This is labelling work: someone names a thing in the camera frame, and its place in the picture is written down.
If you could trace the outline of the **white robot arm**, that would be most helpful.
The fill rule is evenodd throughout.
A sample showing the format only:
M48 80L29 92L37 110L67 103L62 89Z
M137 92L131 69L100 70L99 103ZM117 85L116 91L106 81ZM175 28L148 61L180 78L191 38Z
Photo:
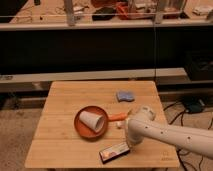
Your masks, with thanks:
M155 117L151 108L142 106L126 118L125 134L131 146L147 137L213 159L213 131L161 124Z

